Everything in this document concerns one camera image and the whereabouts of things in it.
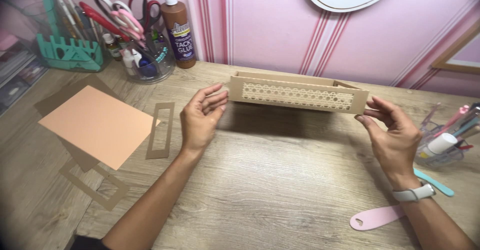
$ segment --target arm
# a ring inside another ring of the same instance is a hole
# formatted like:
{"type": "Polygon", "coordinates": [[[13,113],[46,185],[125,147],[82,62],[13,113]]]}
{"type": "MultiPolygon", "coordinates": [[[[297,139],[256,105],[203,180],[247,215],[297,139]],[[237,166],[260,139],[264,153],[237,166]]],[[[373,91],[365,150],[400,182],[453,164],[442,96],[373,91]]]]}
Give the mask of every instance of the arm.
{"type": "Polygon", "coordinates": [[[213,139],[225,110],[227,92],[208,96],[222,87],[199,90],[180,113],[182,148],[175,160],[102,239],[112,250],[148,250],[177,202],[190,175],[213,139]]]}
{"type": "MultiPolygon", "coordinates": [[[[422,139],[420,130],[401,108],[373,96],[364,115],[355,118],[370,135],[373,154],[394,191],[418,188],[420,181],[413,173],[413,159],[422,139]],[[383,122],[382,130],[372,118],[383,122]]],[[[424,250],[475,250],[477,246],[447,215],[433,198],[400,203],[424,250]]]]}

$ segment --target cardboard tray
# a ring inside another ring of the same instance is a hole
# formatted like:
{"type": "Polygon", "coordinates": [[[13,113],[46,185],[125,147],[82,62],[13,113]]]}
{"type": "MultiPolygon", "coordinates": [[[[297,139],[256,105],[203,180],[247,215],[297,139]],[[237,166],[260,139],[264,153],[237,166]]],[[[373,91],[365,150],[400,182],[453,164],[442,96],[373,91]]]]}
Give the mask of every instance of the cardboard tray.
{"type": "Polygon", "coordinates": [[[237,72],[228,99],[273,106],[363,114],[368,90],[341,81],[305,75],[237,72]]]}

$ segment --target woven rattan pattern panel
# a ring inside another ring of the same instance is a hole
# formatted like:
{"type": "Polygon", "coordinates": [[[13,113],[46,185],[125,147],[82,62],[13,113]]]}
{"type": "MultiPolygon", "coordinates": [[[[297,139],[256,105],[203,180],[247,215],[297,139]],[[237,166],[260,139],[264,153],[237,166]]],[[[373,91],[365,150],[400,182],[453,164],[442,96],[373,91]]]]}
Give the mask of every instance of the woven rattan pattern panel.
{"type": "Polygon", "coordinates": [[[353,94],[243,82],[242,98],[348,110],[353,94]]]}

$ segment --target wooden desk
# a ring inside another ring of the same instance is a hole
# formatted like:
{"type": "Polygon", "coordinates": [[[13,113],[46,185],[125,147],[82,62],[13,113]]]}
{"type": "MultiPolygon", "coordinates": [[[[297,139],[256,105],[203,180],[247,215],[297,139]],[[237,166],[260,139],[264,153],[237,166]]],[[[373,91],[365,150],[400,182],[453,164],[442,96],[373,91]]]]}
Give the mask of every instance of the wooden desk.
{"type": "MultiPolygon", "coordinates": [[[[22,249],[63,249],[73,232],[102,238],[177,155],[183,106],[198,89],[227,84],[239,69],[266,72],[198,62],[190,69],[177,68],[160,83],[136,85],[113,62],[98,75],[126,103],[148,114],[155,103],[176,102],[170,157],[145,160],[146,139],[122,167],[110,171],[130,186],[111,212],[58,174],[70,155],[53,133],[37,124],[41,117],[32,105],[86,74],[50,70],[0,118],[8,234],[22,249]]],[[[433,120],[442,123],[459,106],[478,101],[351,84],[401,106],[416,124],[437,102],[442,105],[433,120]]],[[[158,144],[165,128],[166,122],[157,127],[158,144]]],[[[480,140],[470,143],[479,146],[464,161],[440,171],[419,169],[455,191],[453,198],[440,193],[435,200],[479,243],[480,140]]],[[[81,179],[102,195],[115,191],[94,171],[81,179]]],[[[368,134],[353,115],[231,102],[153,249],[420,249],[406,217],[366,232],[349,226],[360,211],[397,204],[390,190],[368,134]]]]}

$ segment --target white watch strap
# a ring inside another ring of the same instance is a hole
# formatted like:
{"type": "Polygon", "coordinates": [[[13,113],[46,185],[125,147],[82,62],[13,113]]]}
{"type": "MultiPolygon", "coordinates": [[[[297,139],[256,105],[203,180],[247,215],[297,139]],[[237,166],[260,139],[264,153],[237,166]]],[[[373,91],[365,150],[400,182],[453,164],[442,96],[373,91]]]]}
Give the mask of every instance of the white watch strap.
{"type": "Polygon", "coordinates": [[[393,197],[400,202],[417,202],[436,194],[434,188],[427,181],[421,181],[421,183],[423,186],[417,189],[408,189],[401,192],[393,191],[393,197]]]}

